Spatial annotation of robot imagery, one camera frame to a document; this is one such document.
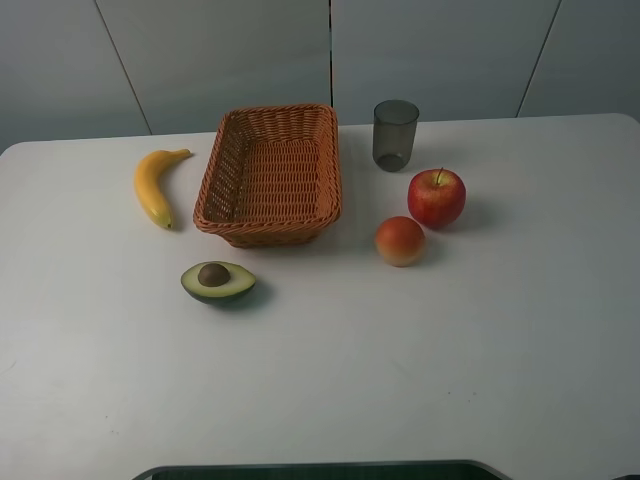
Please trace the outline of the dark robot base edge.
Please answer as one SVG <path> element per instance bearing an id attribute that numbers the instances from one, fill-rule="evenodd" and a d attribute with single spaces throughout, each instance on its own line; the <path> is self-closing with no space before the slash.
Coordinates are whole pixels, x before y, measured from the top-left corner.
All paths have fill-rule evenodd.
<path id="1" fill-rule="evenodd" d="M 471 460 L 386 461 L 302 464 L 162 466 L 139 479 L 211 480 L 385 480 L 504 479 L 505 474 Z"/>

